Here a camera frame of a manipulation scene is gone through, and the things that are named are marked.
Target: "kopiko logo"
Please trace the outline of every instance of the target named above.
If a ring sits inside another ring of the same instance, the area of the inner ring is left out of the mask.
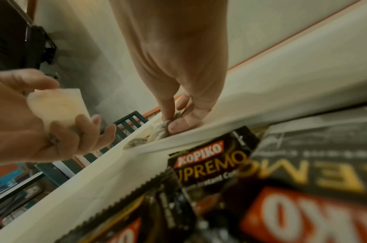
[[[180,156],[174,165],[175,168],[180,168],[190,163],[197,163],[208,159],[212,156],[219,155],[224,151],[224,141],[218,141],[210,145],[206,145],[200,149],[187,153],[184,156]]]

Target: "hand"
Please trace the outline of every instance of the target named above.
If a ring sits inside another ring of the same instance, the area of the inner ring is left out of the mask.
[[[227,0],[111,0],[134,65],[154,94],[163,120],[173,118],[174,95],[185,112],[170,133],[198,124],[221,94],[228,65]]]
[[[58,140],[52,144],[23,92],[55,88],[59,88],[56,80],[35,69],[0,72],[0,164],[67,160],[99,150],[114,140],[114,124],[100,136],[101,117],[95,115],[90,121],[79,115],[75,122],[82,132],[80,136],[57,121],[50,124],[50,133]]]

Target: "red logo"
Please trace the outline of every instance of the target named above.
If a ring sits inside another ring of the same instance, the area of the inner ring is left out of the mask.
[[[240,229],[267,243],[367,243],[367,208],[266,187]]]
[[[198,163],[215,155],[219,155],[224,151],[224,141],[218,141],[207,145],[203,148],[197,149],[186,155],[180,156],[174,165],[175,168],[183,167],[190,163]]]
[[[140,226],[141,218],[138,218],[113,236],[108,243],[136,243]]]

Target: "wall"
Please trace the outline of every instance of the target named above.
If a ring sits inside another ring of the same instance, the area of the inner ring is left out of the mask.
[[[230,0],[229,66],[259,53],[355,0]],[[35,22],[58,46],[57,73],[63,87],[78,87],[91,114],[107,123],[134,110],[155,108],[131,62],[107,1],[41,0]]]

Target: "white soap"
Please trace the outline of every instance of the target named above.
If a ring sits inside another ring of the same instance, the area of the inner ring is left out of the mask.
[[[45,131],[55,120],[75,129],[78,115],[90,117],[78,88],[35,90],[27,96],[27,104],[34,115],[43,120]]]

